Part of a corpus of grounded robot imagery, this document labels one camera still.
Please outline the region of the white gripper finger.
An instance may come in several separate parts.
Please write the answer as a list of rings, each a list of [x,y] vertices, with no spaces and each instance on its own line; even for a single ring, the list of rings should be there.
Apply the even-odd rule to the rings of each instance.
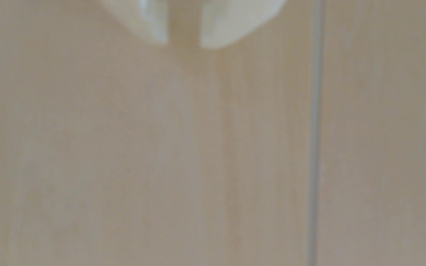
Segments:
[[[222,49],[275,18],[285,0],[207,0],[203,3],[199,45]]]
[[[169,42],[169,6],[165,0],[101,0],[101,5],[128,31],[147,43]]]

